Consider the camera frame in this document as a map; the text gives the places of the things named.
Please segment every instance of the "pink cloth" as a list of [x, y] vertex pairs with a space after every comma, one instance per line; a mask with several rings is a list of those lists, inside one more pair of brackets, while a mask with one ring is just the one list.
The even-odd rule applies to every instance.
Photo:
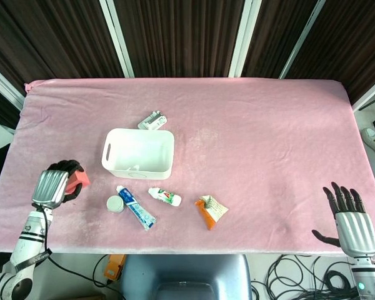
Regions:
[[[355, 188], [375, 227], [375, 180], [347, 94], [335, 81], [276, 79], [53, 79], [32, 82], [0, 178], [0, 251], [12, 251], [40, 173], [81, 162], [91, 185], [53, 211], [48, 244], [79, 253], [327, 253], [337, 236], [323, 186]], [[107, 133], [137, 128], [153, 110], [175, 135], [165, 181], [116, 178], [101, 166]], [[131, 211], [108, 212], [127, 187], [157, 217], [145, 231]], [[182, 196], [172, 207], [150, 187]], [[208, 231], [194, 202], [229, 211]]]

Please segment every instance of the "blue toothpaste tube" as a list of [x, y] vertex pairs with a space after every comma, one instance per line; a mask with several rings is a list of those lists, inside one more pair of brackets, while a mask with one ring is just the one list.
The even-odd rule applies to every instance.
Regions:
[[149, 230], [156, 222], [156, 218], [150, 215], [141, 205], [136, 201], [135, 197], [123, 186], [117, 186], [119, 197], [124, 200], [124, 204], [135, 214], [143, 225], [145, 230]]

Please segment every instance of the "pink sponge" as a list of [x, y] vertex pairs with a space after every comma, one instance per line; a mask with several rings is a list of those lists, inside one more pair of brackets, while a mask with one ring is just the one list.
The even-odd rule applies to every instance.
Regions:
[[86, 175], [86, 172], [75, 171], [75, 173], [72, 174], [68, 180], [68, 185], [65, 193], [71, 194], [79, 183], [82, 183], [82, 188], [90, 185], [90, 180], [88, 178], [88, 175]]

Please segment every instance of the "white jar lid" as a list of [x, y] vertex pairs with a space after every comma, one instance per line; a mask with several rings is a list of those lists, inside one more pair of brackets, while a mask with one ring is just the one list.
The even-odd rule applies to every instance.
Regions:
[[124, 201], [118, 195], [111, 196], [107, 200], [107, 209], [113, 213], [120, 213], [124, 210]]

